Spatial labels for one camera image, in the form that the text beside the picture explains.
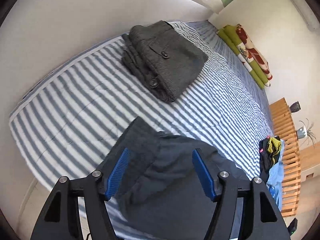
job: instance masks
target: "metal screw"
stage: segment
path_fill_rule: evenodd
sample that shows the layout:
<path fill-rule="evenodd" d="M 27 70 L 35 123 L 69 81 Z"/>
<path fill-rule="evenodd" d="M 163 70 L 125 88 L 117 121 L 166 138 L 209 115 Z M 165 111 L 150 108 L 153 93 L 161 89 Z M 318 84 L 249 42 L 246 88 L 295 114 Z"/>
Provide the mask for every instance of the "metal screw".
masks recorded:
<path fill-rule="evenodd" d="M 260 179 L 259 177 L 255 177 L 253 180 L 255 183 L 258 183 L 258 184 L 262 182 L 262 179 Z"/>
<path fill-rule="evenodd" d="M 222 171 L 222 172 L 220 172 L 220 176 L 223 178 L 227 178 L 227 177 L 229 177 L 229 173 L 226 171 Z"/>
<path fill-rule="evenodd" d="M 67 181 L 67 177 L 66 176 L 62 176 L 60 179 L 59 179 L 59 182 L 60 183 L 65 183 Z"/>
<path fill-rule="evenodd" d="M 101 175 L 101 171 L 94 171 L 92 173 L 92 176 L 94 176 L 94 177 L 99 177 L 100 175 Z"/>

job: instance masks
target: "wooden slatted bench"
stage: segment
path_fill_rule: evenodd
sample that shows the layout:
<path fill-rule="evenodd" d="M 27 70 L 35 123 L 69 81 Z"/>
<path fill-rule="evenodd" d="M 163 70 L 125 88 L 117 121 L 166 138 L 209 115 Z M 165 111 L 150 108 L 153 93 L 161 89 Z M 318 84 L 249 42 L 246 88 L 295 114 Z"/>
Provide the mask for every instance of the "wooden slatted bench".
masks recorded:
<path fill-rule="evenodd" d="M 270 105 L 274 135 L 285 142 L 283 163 L 284 180 L 282 182 L 283 217 L 296 215 L 301 187 L 301 165 L 299 143 L 291 111 L 284 98 Z"/>

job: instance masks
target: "button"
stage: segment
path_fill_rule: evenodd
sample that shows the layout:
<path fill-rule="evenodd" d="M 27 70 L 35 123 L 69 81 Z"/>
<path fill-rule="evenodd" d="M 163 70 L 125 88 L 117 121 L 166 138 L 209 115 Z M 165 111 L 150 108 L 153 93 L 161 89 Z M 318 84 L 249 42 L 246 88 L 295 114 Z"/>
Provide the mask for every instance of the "button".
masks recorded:
<path fill-rule="evenodd" d="M 168 54 L 165 51 L 161 52 L 163 58 L 169 58 Z"/>
<path fill-rule="evenodd" d="M 158 81 L 156 79 L 151 79 L 150 80 L 150 86 L 152 88 L 156 88 L 158 86 Z"/>

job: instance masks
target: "clothing pile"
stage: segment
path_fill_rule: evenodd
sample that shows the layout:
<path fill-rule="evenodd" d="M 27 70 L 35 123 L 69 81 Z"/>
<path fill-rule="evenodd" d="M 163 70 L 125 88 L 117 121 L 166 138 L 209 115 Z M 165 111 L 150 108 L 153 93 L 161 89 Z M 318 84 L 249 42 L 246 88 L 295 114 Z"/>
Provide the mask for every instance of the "clothing pile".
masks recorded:
<path fill-rule="evenodd" d="M 217 166 L 235 178 L 248 180 L 245 172 L 215 147 L 156 132 L 140 117 L 109 155 L 123 147 L 130 150 L 130 162 L 115 198 L 131 228 L 159 239 L 203 239 L 209 227 L 216 203 L 204 194 L 192 163 L 193 149 L 201 148 L 209 170 Z M 243 199 L 238 198 L 231 238 L 238 237 L 242 206 Z"/>
<path fill-rule="evenodd" d="M 280 157 L 282 149 L 279 136 L 268 136 L 259 143 L 260 150 L 260 178 L 267 183 L 269 178 L 269 170 L 273 167 Z"/>
<path fill-rule="evenodd" d="M 269 80 L 272 79 L 272 75 L 269 70 L 268 62 L 256 49 L 240 24 L 237 26 L 226 25 L 224 28 L 217 31 L 217 35 L 238 56 L 261 89 L 263 89 L 264 86 L 270 87 Z"/>
<path fill-rule="evenodd" d="M 158 99 L 175 101 L 197 78 L 208 56 L 167 22 L 131 28 L 122 61 Z"/>
<path fill-rule="evenodd" d="M 284 140 L 281 139 L 281 151 L 279 154 L 279 160 L 269 170 L 269 179 L 267 181 L 269 192 L 276 201 L 279 210 L 282 210 L 282 181 L 284 179 L 284 164 L 282 162 L 283 153 Z"/>

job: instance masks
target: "striped bedspread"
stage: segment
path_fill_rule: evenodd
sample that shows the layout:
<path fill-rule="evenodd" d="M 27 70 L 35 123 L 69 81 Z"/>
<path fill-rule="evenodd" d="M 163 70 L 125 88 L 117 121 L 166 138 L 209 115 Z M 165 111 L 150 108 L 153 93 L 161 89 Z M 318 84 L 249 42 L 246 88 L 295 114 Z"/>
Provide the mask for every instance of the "striped bedspread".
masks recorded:
<path fill-rule="evenodd" d="M 177 101 L 157 100 L 127 71 L 121 62 L 124 41 L 117 37 L 54 70 L 12 111 L 10 128 L 17 146 L 48 190 L 60 176 L 76 179 L 94 171 L 137 116 L 155 130 L 214 145 L 249 178 L 260 174 L 259 141 L 272 134 L 264 92 L 248 72 L 235 71 L 243 68 L 239 62 L 230 65 L 208 42 L 207 35 L 215 33 L 208 22 L 172 25 L 209 57 Z M 83 199 L 79 205 L 85 216 Z M 106 205 L 118 236 L 153 238 L 130 228 L 115 200 Z"/>

